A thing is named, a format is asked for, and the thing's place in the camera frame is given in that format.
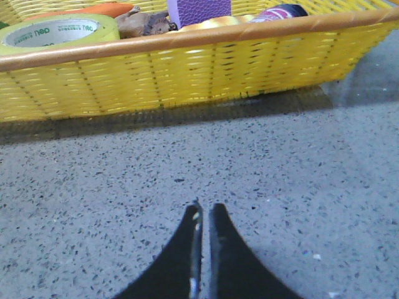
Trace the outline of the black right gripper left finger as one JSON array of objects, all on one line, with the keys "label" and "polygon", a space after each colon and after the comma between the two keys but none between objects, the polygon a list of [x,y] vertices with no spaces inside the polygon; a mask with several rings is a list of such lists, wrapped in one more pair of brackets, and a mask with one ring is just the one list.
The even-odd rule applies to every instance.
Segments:
[{"label": "black right gripper left finger", "polygon": [[115,298],[198,298],[203,210],[191,204],[153,263]]}]

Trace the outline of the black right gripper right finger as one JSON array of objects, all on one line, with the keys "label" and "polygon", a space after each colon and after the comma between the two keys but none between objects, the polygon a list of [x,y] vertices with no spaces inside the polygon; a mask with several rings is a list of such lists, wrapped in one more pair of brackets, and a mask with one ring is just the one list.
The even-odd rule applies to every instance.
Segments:
[{"label": "black right gripper right finger", "polygon": [[211,298],[300,298],[254,255],[224,204],[213,206],[209,231]]}]

